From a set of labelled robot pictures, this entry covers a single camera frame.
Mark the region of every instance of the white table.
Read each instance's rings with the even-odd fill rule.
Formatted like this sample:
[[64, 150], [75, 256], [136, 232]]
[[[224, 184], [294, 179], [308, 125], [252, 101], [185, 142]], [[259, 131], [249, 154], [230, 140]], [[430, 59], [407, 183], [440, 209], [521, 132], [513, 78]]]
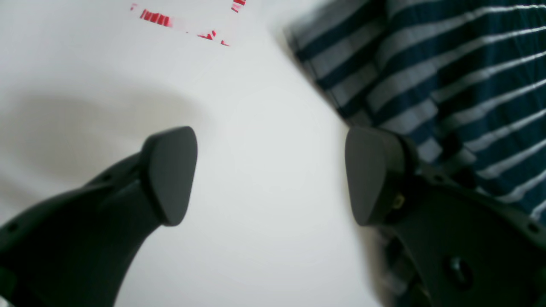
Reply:
[[379, 306], [349, 206], [347, 127], [271, 34], [316, 4], [247, 0], [231, 47], [130, 4], [0, 3], [0, 222], [188, 125], [187, 215], [147, 239], [116, 306]]

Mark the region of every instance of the screw hole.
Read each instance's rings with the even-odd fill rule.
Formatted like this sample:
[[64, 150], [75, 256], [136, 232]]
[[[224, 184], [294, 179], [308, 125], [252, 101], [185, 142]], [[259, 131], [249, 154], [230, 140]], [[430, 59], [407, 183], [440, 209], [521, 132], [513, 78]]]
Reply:
[[15, 223], [8, 226], [8, 232], [9, 233], [15, 232], [17, 229], [19, 229], [19, 225], [15, 224]]
[[466, 261], [462, 260], [460, 257], [451, 257], [447, 259], [445, 265], [448, 278], [451, 279], [451, 282], [455, 287], [461, 291], [472, 288], [474, 277], [472, 270]]
[[535, 224], [529, 224], [529, 225], [527, 225], [527, 228], [529, 228], [529, 230], [534, 232], [534, 233], [538, 233], [538, 231], [539, 231], [538, 226], [536, 226]]
[[434, 180], [438, 182], [444, 182], [444, 178], [442, 175], [434, 175]]

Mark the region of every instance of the black plastic part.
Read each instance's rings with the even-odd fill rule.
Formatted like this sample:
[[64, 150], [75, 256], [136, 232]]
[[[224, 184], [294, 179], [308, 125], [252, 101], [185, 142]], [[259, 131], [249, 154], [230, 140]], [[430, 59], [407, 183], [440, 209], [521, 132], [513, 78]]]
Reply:
[[[455, 186], [424, 163], [400, 174], [401, 162], [390, 159], [409, 163], [415, 151], [399, 138], [400, 151], [391, 144], [395, 138], [370, 128], [349, 132], [351, 205], [359, 224], [389, 228], [400, 239], [431, 305], [546, 306], [546, 228], [509, 205]], [[404, 204], [389, 210], [397, 193]]]
[[345, 166], [355, 220], [361, 226], [381, 223], [403, 183], [402, 144], [384, 131], [352, 128], [345, 142]]
[[17, 307], [111, 307], [140, 245], [186, 213], [193, 130], [158, 133], [84, 187], [0, 229], [0, 295]]

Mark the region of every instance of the striped shirt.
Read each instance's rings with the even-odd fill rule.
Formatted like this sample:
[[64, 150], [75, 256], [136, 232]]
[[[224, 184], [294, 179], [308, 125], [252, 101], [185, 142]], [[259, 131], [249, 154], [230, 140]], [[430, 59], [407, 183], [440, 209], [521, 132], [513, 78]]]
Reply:
[[[349, 125], [412, 138], [460, 185], [546, 224], [544, 0], [344, 0], [317, 16], [290, 45]], [[396, 241], [385, 279], [408, 306], [416, 274]]]

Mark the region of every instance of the fabric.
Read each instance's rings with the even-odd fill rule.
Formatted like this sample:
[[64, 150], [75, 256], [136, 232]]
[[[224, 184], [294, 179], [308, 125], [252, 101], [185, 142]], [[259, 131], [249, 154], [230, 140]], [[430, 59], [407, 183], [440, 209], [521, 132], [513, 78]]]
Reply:
[[[546, 223], [544, 1], [344, 0], [318, 16], [290, 45], [349, 125], [406, 135], [460, 185]], [[396, 305], [416, 305], [409, 257], [384, 244]]]

